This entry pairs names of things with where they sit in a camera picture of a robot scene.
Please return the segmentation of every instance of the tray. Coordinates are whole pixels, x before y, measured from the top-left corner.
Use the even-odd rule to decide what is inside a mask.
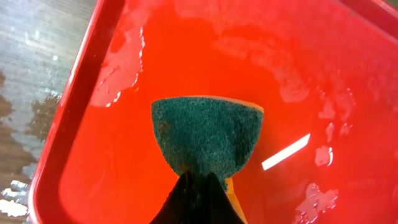
[[[232,178],[248,223],[394,223],[397,31],[376,0],[98,0],[32,181],[32,221],[149,223],[178,179],[150,104],[215,95],[265,109]]]

